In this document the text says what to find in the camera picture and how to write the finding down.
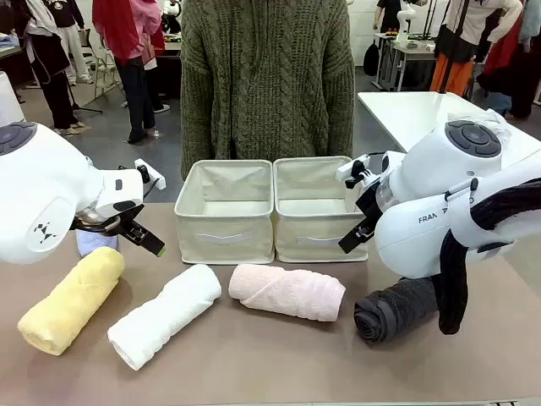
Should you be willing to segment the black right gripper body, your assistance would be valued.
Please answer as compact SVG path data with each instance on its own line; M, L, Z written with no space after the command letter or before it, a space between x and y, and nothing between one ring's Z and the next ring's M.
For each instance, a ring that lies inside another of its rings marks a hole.
M375 225L382 216L382 211L376 200L376 192L379 186L380 181L374 181L361 193L356 201L356 206L365 215L365 220L371 225Z

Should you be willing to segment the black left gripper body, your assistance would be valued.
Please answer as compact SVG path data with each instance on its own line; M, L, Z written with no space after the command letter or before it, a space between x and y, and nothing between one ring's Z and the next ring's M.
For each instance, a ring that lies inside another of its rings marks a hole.
M135 221L135 218L143 208L143 205L136 206L97 224L91 224L76 217L74 229L101 233L109 237L121 235L132 243L141 243L144 238L144 228Z

